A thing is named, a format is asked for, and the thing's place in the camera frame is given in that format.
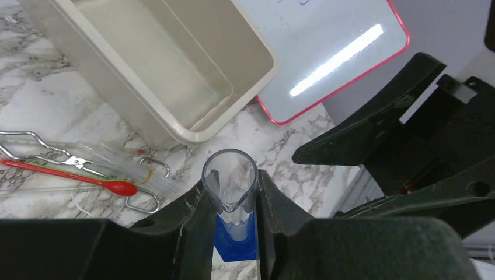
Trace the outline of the red plastic spatula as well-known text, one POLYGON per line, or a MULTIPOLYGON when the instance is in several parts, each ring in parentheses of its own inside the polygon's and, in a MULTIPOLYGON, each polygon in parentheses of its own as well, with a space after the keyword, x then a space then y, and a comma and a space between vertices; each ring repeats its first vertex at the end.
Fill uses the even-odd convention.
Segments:
POLYGON ((9 167, 15 167, 17 169, 29 170, 37 173, 43 173, 51 176, 62 177, 65 179, 71 179, 83 183, 93 184, 96 186, 106 188, 112 193, 124 197, 131 197, 138 192, 138 188, 136 185, 124 180, 111 180, 111 179, 103 179, 96 177, 88 177, 64 170, 53 169, 50 167, 45 167, 31 163, 24 163, 10 159, 1 159, 1 164, 9 167))

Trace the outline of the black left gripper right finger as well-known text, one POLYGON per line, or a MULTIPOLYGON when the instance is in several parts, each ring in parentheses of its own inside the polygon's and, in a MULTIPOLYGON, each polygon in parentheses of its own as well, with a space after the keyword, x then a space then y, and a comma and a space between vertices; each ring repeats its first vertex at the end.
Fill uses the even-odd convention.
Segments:
POLYGON ((443 221, 318 219, 264 170, 258 186, 259 279, 479 279, 460 237, 443 221))

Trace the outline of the blue base graduated cylinder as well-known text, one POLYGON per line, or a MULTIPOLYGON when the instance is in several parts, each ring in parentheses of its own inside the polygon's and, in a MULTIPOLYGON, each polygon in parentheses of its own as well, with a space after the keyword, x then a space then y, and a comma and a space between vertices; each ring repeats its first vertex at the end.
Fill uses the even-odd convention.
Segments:
POLYGON ((214 247, 226 263, 256 259, 258 178, 255 161, 239 149, 219 150, 203 166, 201 182, 217 212, 214 247))

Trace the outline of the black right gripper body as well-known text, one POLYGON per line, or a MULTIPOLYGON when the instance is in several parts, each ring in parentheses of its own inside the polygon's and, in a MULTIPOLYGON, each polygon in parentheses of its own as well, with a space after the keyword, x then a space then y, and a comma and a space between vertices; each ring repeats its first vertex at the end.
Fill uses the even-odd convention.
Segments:
POLYGON ((467 237, 494 221, 494 87, 418 52, 370 101, 300 146, 301 165, 363 166, 384 196, 344 218, 423 216, 467 237))

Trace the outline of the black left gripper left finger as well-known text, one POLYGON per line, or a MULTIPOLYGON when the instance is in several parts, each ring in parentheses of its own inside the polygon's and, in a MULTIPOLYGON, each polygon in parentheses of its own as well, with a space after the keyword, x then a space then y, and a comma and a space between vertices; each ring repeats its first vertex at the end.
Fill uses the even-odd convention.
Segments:
POLYGON ((215 217, 197 183, 129 228, 108 219, 1 220, 1 278, 210 279, 215 217))

